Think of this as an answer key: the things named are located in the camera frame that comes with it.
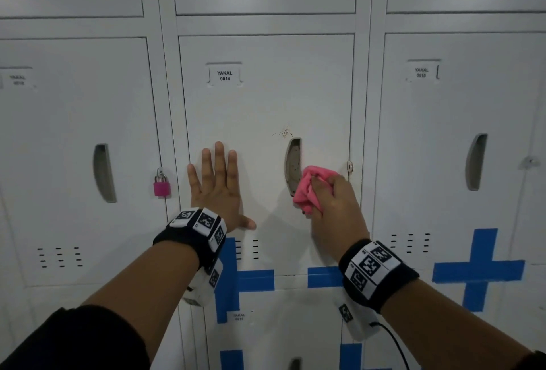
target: black cable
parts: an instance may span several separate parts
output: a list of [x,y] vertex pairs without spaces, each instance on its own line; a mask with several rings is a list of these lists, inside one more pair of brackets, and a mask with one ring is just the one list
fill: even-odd
[[392,334],[392,332],[385,325],[378,323],[377,321],[370,323],[370,327],[377,327],[377,326],[382,327],[386,332],[390,334],[390,336],[394,340],[394,343],[396,344],[396,347],[398,347],[398,351],[400,352],[400,355],[402,356],[402,360],[404,360],[404,365],[406,366],[406,369],[410,370],[410,367],[408,366],[408,362],[406,361],[406,356],[404,355],[402,348],[398,344],[398,340],[396,339],[396,337],[394,337],[394,334]]

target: hand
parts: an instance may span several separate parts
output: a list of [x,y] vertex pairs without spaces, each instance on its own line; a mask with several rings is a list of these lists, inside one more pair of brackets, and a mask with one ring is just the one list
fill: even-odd
[[241,194],[239,193],[239,170],[237,153],[228,153],[228,168],[224,159],[224,145],[216,142],[214,147],[215,169],[209,149],[203,149],[201,174],[203,185],[199,182],[195,166],[188,165],[189,187],[192,190],[192,207],[207,208],[219,215],[225,222],[228,232],[235,228],[256,229],[256,222],[239,214]]
[[319,244],[339,262],[353,244],[364,238],[370,239],[370,233],[351,183],[342,176],[333,176],[328,183],[334,187],[334,195],[324,181],[315,177],[311,179],[323,210],[320,213],[313,208],[311,231]]

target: pink rag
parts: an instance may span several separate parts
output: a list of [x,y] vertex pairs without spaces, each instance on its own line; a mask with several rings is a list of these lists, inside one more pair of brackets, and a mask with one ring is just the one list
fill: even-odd
[[333,187],[330,186],[326,180],[337,175],[337,172],[324,167],[307,166],[301,176],[299,185],[297,185],[296,193],[294,194],[294,203],[298,205],[306,215],[310,215],[313,212],[313,206],[322,212],[320,202],[311,186],[311,178],[316,177],[317,179],[324,181],[329,187],[330,193],[333,193]]

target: black sleeve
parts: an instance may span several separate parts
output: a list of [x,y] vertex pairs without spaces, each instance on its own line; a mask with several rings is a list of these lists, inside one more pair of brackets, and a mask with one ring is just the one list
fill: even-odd
[[94,305],[51,314],[0,364],[12,369],[149,369],[140,335],[116,313]]
[[546,370],[546,354],[543,352],[529,354],[514,370]]

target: pink padlock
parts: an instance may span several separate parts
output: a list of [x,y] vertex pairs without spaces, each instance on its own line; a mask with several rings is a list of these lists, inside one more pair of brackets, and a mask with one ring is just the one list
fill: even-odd
[[170,196],[170,183],[162,171],[158,171],[154,178],[154,195],[158,197]]

